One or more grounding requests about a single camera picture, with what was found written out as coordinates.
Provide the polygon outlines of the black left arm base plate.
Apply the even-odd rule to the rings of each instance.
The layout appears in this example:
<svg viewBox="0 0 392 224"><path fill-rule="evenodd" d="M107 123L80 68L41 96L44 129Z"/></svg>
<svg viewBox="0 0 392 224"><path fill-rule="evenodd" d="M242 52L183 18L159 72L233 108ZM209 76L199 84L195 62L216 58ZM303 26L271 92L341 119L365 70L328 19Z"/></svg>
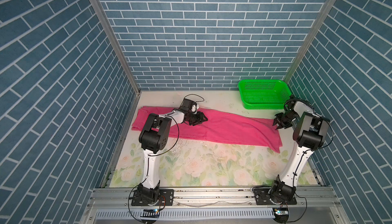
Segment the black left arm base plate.
<svg viewBox="0 0 392 224"><path fill-rule="evenodd" d="M154 192L152 199L147 198L139 190L134 190L129 197L131 206L172 206L174 199L173 189L160 189L159 193Z"/></svg>

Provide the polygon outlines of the pink long pants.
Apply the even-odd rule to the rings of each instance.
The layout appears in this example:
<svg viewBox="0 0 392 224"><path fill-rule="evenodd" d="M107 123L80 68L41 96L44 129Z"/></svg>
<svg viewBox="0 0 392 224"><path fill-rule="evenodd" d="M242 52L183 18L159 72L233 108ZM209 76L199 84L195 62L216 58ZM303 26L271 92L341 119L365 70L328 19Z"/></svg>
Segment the pink long pants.
<svg viewBox="0 0 392 224"><path fill-rule="evenodd" d="M133 131L141 130L150 113L166 114L174 108L144 106L138 110L137 117L132 124ZM213 109L201 108L208 118L207 122L190 126L187 122L172 126L169 137L175 139L202 140L225 144L265 146L278 153L282 146L276 126L272 119L247 118L244 116L221 112Z"/></svg>

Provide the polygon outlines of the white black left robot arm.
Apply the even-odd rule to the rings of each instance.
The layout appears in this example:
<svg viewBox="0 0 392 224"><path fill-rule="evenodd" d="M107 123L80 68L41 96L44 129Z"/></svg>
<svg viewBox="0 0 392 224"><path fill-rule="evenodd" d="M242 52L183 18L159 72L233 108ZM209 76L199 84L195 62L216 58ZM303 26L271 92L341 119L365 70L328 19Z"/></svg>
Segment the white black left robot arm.
<svg viewBox="0 0 392 224"><path fill-rule="evenodd" d="M159 201L160 179L159 160L168 142L170 128L187 122L191 126L208 121L199 111L198 102L184 98L180 107L166 114L150 113L139 135L144 152L144 174L136 187L133 199L144 205L154 205Z"/></svg>

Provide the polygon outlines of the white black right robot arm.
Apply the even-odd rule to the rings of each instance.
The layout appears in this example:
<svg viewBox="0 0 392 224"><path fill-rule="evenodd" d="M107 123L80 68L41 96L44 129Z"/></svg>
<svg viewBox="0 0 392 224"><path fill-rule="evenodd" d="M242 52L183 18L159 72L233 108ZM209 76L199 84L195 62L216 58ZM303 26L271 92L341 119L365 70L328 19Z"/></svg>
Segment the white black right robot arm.
<svg viewBox="0 0 392 224"><path fill-rule="evenodd" d="M330 128L330 119L318 114L306 100L291 95L283 105L284 112L275 115L273 125L288 129L296 124L293 132L293 151L283 172L274 180L269 190L270 200L275 204L293 199L299 175L308 158L323 147Z"/></svg>

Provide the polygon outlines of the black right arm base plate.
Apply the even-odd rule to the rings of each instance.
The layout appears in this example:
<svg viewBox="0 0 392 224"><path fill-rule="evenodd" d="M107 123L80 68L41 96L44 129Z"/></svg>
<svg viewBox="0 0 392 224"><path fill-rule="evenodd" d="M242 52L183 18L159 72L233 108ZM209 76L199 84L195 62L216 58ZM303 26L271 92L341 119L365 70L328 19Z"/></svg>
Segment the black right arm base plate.
<svg viewBox="0 0 392 224"><path fill-rule="evenodd" d="M256 205L296 205L297 200L293 197L290 201L278 200L277 197L270 197L270 189L267 187L254 187L252 192L255 197Z"/></svg>

